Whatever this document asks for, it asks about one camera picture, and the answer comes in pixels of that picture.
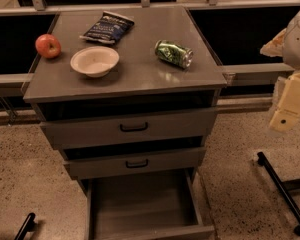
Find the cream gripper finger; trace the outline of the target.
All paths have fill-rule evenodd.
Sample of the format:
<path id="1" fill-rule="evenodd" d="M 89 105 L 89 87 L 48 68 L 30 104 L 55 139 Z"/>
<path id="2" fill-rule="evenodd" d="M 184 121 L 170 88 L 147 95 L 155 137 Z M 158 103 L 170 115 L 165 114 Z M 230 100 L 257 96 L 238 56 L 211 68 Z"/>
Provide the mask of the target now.
<path id="1" fill-rule="evenodd" d="M 276 132 L 292 129 L 300 120 L 300 71 L 279 77 L 273 94 L 273 115 L 269 128 Z"/>
<path id="2" fill-rule="evenodd" d="M 268 57 L 281 57 L 286 30 L 281 30 L 272 40 L 262 46 L 260 53 Z"/>

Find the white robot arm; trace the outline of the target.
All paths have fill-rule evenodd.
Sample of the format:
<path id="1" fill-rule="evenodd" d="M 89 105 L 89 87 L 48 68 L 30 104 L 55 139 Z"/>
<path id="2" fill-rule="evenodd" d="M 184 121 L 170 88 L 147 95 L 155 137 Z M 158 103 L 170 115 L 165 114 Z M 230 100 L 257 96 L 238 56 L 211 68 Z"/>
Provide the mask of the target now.
<path id="1" fill-rule="evenodd" d="M 287 79 L 280 80 L 279 100 L 274 102 L 275 110 L 269 128 L 286 132 L 300 119 L 300 11 L 271 41 L 260 49 L 262 55 L 282 57 L 283 62 L 294 69 Z"/>

